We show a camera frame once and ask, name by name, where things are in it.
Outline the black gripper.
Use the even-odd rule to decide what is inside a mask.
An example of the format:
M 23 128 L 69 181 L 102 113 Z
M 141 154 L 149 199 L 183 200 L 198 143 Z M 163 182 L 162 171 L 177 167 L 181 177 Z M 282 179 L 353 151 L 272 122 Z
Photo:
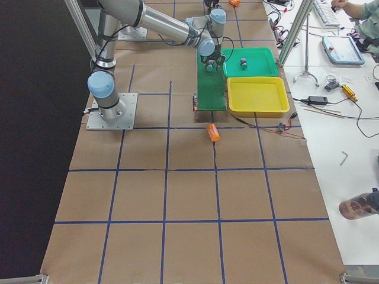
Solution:
M 204 65 L 205 71 L 216 71 L 222 67 L 226 56 L 219 52 L 215 52 L 210 56 L 200 56 L 201 63 Z
M 207 8 L 220 8 L 219 0 L 204 0 L 204 4 Z

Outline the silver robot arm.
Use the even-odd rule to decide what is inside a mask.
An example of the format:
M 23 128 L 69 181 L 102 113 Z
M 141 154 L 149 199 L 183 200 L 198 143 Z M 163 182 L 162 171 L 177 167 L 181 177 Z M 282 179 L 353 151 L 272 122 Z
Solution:
M 102 130 L 226 121 L 200 103 L 222 87 L 222 9 L 178 20 L 143 1 L 99 1 L 89 91 Z

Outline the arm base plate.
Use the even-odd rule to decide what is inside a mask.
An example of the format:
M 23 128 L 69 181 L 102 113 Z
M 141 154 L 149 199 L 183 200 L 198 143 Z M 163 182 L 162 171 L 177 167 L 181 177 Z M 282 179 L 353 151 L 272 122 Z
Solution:
M 138 93 L 119 93 L 119 102 L 116 106 L 105 109 L 100 108 L 93 99 L 91 111 L 88 116 L 86 129 L 88 131 L 118 131 L 134 129 Z
M 146 41 L 147 29 L 143 27 L 124 27 L 118 33 L 118 41 Z

